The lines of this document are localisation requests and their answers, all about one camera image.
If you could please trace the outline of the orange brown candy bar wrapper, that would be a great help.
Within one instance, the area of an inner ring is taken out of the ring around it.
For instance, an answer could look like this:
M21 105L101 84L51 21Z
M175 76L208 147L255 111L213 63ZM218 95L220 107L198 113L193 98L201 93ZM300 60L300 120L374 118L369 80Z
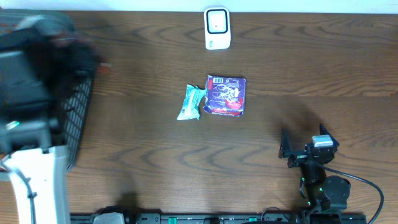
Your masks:
M111 63L101 62L97 67L97 72L101 74L109 73L111 71L111 68L112 68Z

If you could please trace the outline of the grey plastic mesh basket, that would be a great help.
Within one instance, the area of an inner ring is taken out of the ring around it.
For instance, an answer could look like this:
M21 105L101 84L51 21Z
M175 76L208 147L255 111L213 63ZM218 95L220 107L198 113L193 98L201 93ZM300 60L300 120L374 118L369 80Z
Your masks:
M100 59L65 14L1 11L1 153L80 148Z

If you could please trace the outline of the white barcode scanner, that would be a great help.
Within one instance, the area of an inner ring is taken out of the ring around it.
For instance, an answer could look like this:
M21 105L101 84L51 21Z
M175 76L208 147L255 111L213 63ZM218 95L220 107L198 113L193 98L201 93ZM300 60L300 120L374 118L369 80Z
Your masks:
M231 45L231 26L227 8L209 7L204 11L203 18L206 49L228 49Z

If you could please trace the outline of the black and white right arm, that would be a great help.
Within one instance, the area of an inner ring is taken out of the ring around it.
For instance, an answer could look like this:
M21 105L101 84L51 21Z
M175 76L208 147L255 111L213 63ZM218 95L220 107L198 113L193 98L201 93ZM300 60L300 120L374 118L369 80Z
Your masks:
M309 208L297 215L300 223L341 223L341 213L347 209L350 182L337 175L327 176L325 164L335 158L340 145L324 125L319 126L320 134L301 151L290 145L286 130L282 131L278 157L287 159L289 168L298 167L301 172L300 193L308 200Z

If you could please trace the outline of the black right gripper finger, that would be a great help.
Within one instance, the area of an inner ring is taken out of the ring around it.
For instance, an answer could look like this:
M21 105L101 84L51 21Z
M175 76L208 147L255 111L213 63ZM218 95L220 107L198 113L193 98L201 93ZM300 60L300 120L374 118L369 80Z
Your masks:
M330 139L332 140L334 145L338 144L338 141L332 136L332 134L330 134L330 132L327 130L327 128L325 127L324 124L320 123L319 130L320 130L320 134L321 135L328 135L330 137Z
M287 131L283 129L278 158L279 159L288 158L291 155L291 152L292 150L290 147Z

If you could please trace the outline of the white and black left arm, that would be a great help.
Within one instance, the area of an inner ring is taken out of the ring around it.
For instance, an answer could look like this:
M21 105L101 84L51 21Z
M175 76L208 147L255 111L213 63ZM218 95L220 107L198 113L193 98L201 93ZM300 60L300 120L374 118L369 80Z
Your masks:
M70 223L66 173L101 62L68 16L1 11L1 167L20 223Z

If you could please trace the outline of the teal snack packet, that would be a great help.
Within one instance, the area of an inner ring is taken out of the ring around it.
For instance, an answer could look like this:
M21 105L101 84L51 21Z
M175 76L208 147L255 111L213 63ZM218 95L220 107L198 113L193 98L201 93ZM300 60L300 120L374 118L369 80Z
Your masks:
M205 94L206 90L187 84L185 98L177 120L200 119L198 107Z

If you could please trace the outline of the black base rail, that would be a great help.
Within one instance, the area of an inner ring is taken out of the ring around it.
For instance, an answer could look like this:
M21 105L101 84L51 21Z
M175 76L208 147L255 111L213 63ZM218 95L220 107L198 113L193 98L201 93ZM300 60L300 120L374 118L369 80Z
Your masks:
M74 224L125 223L125 224L240 224L240 223L366 223L364 215L355 213L313 213L309 217L303 212L286 213L276 207L262 213L132 213L118 207L106 207L96 213L71 214Z

